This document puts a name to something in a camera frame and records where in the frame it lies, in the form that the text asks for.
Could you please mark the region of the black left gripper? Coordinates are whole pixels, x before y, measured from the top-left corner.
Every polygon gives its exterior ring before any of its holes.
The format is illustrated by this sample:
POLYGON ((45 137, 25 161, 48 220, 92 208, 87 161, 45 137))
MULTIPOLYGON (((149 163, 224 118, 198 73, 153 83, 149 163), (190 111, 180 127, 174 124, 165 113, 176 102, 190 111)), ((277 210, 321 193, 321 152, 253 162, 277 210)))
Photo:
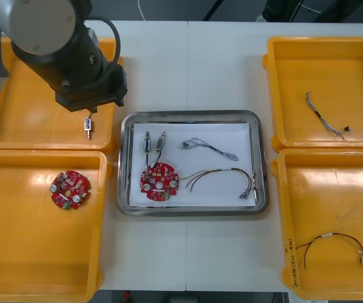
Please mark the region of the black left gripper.
POLYGON ((101 105, 114 103, 123 107, 127 92, 123 67, 110 62, 108 68, 92 83, 77 88, 66 87, 62 92, 56 92, 55 97, 56 102, 70 112, 86 109, 95 114, 101 105))

